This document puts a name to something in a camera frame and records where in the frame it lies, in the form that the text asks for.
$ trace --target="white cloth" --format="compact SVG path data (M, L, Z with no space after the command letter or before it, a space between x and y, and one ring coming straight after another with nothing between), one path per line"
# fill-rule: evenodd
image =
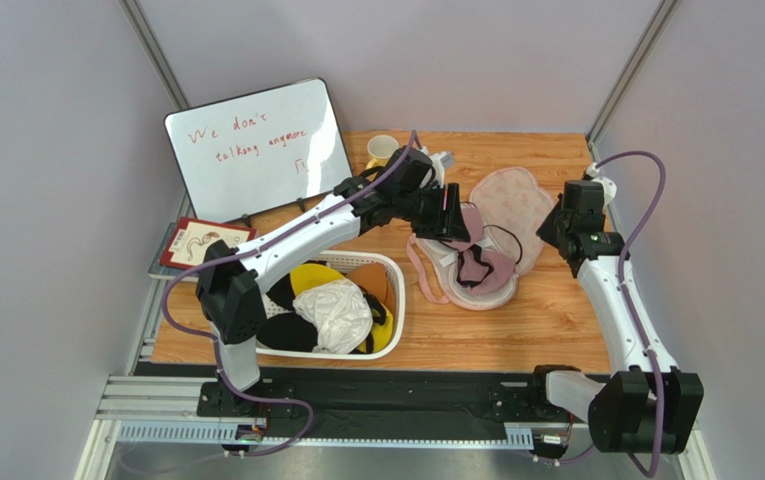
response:
M373 326L364 294L346 279L305 290L296 296L293 308L317 327L315 352L351 353Z

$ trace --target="gray wall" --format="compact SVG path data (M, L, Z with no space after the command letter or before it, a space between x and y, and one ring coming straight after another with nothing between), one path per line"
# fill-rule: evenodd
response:
M583 132L657 0L142 0L193 105L320 76L348 129Z
M765 478L765 2L683 2L598 145L666 162L659 210L633 249L652 319L706 396L720 479ZM647 206L655 169L610 169L619 223Z
M0 478L71 478L181 183L118 3L0 2Z

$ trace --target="whiteboard frame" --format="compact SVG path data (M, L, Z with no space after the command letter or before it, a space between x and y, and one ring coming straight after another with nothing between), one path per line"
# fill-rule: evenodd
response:
M344 142L344 133L343 133L343 131L341 131L341 124L340 124L340 120L338 119L338 112L335 109L334 102L332 102L332 94L329 91L329 84L326 83L326 80L323 79L322 77L308 77L308 78L305 78L305 79L302 79L302 80L297 80L295 82L285 83L284 85L278 85L276 87L265 88L263 90L257 90L255 92L244 93L243 95L238 95L236 97L225 98L225 99L222 99L222 100L217 100L215 102L205 103L204 105L197 105L195 107L190 107L190 108L185 108L185 109L178 110L177 112L171 112L171 113L168 113L165 117L163 117L163 125L166 125L166 120L169 117L171 117L172 115L177 115L177 114L179 114L181 112L186 112L186 111L190 111L190 110L197 110L199 108L205 108L205 107L209 107L211 105L216 105L216 104L219 104L219 103L231 102L231 101L237 100L239 98L251 97L252 95L257 95L259 93L269 92L271 90L278 90L279 88L290 87L290 86L297 85L297 84L300 84L300 83L305 83L305 82L310 82L310 81L315 81L315 80L319 80L319 81L323 82L323 86L326 88L326 98L329 99L329 104L332 106L332 115L334 115L334 117L335 117L335 125L338 127L338 136L341 139L341 146L344 149L344 158L347 159L347 168L349 169L350 172L352 172L353 171L352 170L352 161L349 158L349 152L347 151L346 143ZM178 152L175 151L175 145L172 143L172 137L169 135L169 131L166 130L165 128L163 129L163 131L166 132L166 139L169 140L169 146L172 148L172 156L175 158L175 166L178 167L178 173L181 174L181 181L184 183L184 192L187 195L187 197L189 197L189 199L190 199L190 208L193 211L193 215L198 219L199 218L199 214L198 214L198 212L196 212L196 204L193 202L193 198L189 194L190 190L187 188L187 180L184 178L184 171L181 169L181 163L178 160ZM243 214L243 215L241 215L241 216L239 216L239 217L237 217L235 219L226 220L226 221L221 222L221 223L234 223L234 222L237 222L237 221L242 220L242 219L247 219L247 218L251 219L255 215L258 215L258 214L261 214L261 213L265 213L265 212L270 212L272 210L284 207L286 205L294 205L295 204L295 205L299 206L300 210L305 211L305 201L306 200L308 200L309 198L320 197L322 195L328 195L331 192L332 192L331 190L327 190L327 191L320 192L317 195L313 195L313 196L310 196L310 197L299 197L296 200L293 200L291 202L283 203L281 205L276 205L274 207L271 207L271 208L268 208L268 209L265 209L265 210L261 210L261 211L258 211L258 212L246 212L245 214Z

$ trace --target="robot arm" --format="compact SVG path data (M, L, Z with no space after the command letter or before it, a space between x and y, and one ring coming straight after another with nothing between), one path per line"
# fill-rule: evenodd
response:
M222 368L237 389L249 388L260 377L255 335L267 318L261 295L293 268L327 247L394 218L410 222L421 238L469 240L458 185L427 182L432 168L429 157L406 151L404 162L393 161L403 153L398 150L392 156L383 169L383 173L390 172L372 187L365 172L342 182L314 209L240 249L229 249L224 242L208 248L206 261L229 255L242 258L203 270L196 288L205 317L219 339ZM605 385L571 367L539 367L535 375L537 383L544 386L543 400L586 421L598 450L650 453L655 426L651 399L654 374L647 358L649 350L643 346L619 291L618 260L624 241L618 233L604 230L605 198L611 199L615 188L604 178L584 178L566 182L560 201L537 233L559 250L592 301L614 376ZM624 268L626 285L667 385L662 393L665 422L661 452L679 453L686 446L701 404L701 382L698 375L678 370L651 325L636 290L631 263L624 262Z
M637 330L619 283L619 259L624 239L605 232L604 206L615 196L613 182L604 177L566 182L553 211L537 234L556 247L568 263L592 306L610 357L614 375L604 385L567 367L537 368L544 378L545 400L565 408L589 424L596 448L602 452L650 453L654 445L654 375L649 353L663 377L664 422L661 453L680 453L689 440L704 389L698 375L683 373L654 330L639 295L630 259L625 259L625 286L640 325Z
M435 184L431 169L425 153L397 150L372 187L365 175L376 172L364 172L344 180L319 205L274 232L236 249L224 242L208 248L205 261L230 255L241 259L203 270L196 286L232 385L242 391L260 378L255 336L267 319L261 295L317 253L394 218L410 222L421 238L469 240L459 186Z

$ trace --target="wooden surface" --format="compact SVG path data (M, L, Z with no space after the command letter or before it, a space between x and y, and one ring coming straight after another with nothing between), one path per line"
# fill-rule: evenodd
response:
M367 163L367 141L380 133L405 143L408 132L347 132L344 141L355 171ZM563 183L580 178L590 157L583 135L423 132L420 139L431 152L451 150L455 164L448 182L461 185L462 200L494 170L510 166L528 169L552 196ZM296 206L253 219L259 235L296 217ZM474 312L454 305L433 305L420 292L415 268L405 253L407 223L395 220L333 250L381 253L403 269L406 317L403 337L388 355L372 361L307 360L259 355L260 365L306 367L387 368L404 370L467 370L527 372L540 364L573 365L585 372L608 372L607 350L592 306L571 277L556 250L546 246L535 268L519 279L518 293L507 305ZM440 293L428 262L430 283ZM194 284L182 283L169 307L183 325L208 330L193 294ZM181 333L165 321L160 325L153 362L213 363L210 342Z

